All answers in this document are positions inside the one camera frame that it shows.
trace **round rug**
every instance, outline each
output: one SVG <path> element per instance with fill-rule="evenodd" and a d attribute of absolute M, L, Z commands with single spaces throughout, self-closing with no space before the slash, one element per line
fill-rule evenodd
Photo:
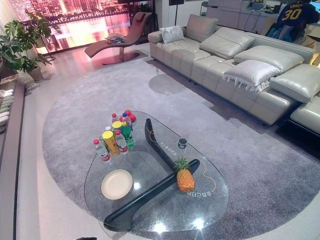
<path fill-rule="evenodd" d="M 276 127 L 264 126 L 147 57 L 85 75 L 47 116 L 42 133 L 47 168 L 85 211 L 84 183 L 95 156 L 92 140 L 110 125 L 113 112 L 125 109 L 148 113 L 186 137 L 221 172 L 229 207 L 220 221 L 202 230 L 204 239 L 245 239 L 271 231 L 294 218 L 319 192 L 319 162 L 277 136 Z M 162 237 L 194 239 L 195 234 Z"/>

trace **yellow number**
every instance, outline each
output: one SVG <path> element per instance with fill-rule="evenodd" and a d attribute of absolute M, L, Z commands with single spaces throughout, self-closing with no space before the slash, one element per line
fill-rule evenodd
<path fill-rule="evenodd" d="M 296 10 L 293 11 L 293 13 L 290 15 L 290 19 L 291 20 L 296 20 L 300 14 L 301 14 L 302 10 L 301 8 L 297 8 Z"/>
<path fill-rule="evenodd" d="M 292 14 L 292 10 L 286 11 L 285 12 L 285 17 L 282 18 L 282 21 L 287 20 L 290 17 L 291 14 Z"/>
<path fill-rule="evenodd" d="M 285 16 L 284 16 L 284 18 L 282 18 L 282 21 L 285 21 L 289 18 L 291 20 L 296 20 L 300 16 L 301 12 L 302 12 L 301 8 L 297 8 L 294 11 L 288 10 L 285 12 Z"/>

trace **sofa seat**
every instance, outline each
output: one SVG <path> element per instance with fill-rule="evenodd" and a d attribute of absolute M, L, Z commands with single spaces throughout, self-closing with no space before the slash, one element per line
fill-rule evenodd
<path fill-rule="evenodd" d="M 200 43 L 190 38 L 170 43 L 150 43 L 150 51 L 156 59 L 170 66 L 186 77 L 191 77 L 194 61 L 210 56 L 210 53 L 199 49 Z"/>
<path fill-rule="evenodd" d="M 191 79 L 210 91 L 236 104 L 269 125 L 272 125 L 296 101 L 272 88 L 263 91 L 247 91 L 233 80 L 224 80 L 224 73 L 235 66 L 234 60 L 218 56 L 195 61 Z"/>
<path fill-rule="evenodd" d="M 320 134 L 320 94 L 298 107 L 291 116 L 291 120 Z"/>

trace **floor lamp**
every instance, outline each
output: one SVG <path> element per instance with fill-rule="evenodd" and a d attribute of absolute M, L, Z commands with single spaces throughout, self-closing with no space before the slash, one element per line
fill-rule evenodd
<path fill-rule="evenodd" d="M 169 0 L 169 6 L 176 5 L 174 25 L 177 25 L 178 5 L 184 4 L 185 0 Z"/>

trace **dark blue jersey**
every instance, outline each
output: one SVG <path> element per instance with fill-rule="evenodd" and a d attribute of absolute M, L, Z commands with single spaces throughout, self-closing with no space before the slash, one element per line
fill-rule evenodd
<path fill-rule="evenodd" d="M 313 5 L 297 1 L 285 6 L 276 23 L 278 26 L 293 27 L 292 37 L 297 39 L 305 33 L 307 24 L 316 23 L 319 19 L 320 14 Z"/>

